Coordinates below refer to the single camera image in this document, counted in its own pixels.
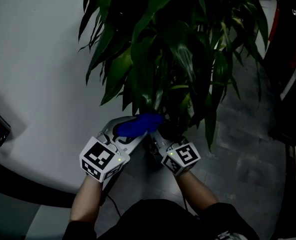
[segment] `gray floor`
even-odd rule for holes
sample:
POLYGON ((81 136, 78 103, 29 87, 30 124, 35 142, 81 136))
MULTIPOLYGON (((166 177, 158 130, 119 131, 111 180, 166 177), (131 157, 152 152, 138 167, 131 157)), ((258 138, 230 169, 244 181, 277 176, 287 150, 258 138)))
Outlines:
MULTIPOLYGON (((248 58, 244 66, 236 65, 234 69, 241 101, 229 87, 218 108, 212 153, 206 145, 203 124, 199 129, 191 128, 185 135, 202 156, 192 169, 195 175, 221 202, 233 204, 260 239, 269 239, 283 197, 285 148, 267 135, 274 123, 275 105, 268 79, 261 69, 262 100, 258 103, 254 62, 248 58)), ((110 194, 121 212, 140 199, 168 199, 183 206, 180 189, 172 174, 165 168, 153 169, 142 147, 135 151, 110 194)), ((98 235, 117 220, 115 209, 108 200, 96 224, 98 235)))

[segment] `blue object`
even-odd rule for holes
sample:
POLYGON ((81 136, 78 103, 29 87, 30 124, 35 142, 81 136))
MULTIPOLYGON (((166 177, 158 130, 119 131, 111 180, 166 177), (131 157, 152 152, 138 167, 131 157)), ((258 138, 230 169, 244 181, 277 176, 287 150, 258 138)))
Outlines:
POLYGON ((157 113, 139 114, 137 118, 120 125, 117 134, 121 137, 135 138, 157 130, 158 126, 163 124, 164 117, 157 113))

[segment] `black wire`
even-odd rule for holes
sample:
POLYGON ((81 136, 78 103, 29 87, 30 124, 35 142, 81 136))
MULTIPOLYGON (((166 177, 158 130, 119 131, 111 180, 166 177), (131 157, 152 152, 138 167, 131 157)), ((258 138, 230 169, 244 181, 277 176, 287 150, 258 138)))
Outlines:
POLYGON ((118 213, 119 217, 121 218, 121 214, 120 214, 120 212, 119 212, 119 209, 118 209, 116 203, 113 201, 113 199, 112 199, 108 194, 104 193, 103 191, 102 191, 102 193, 112 201, 114 207, 115 207, 116 210, 117 210, 117 213, 118 213))

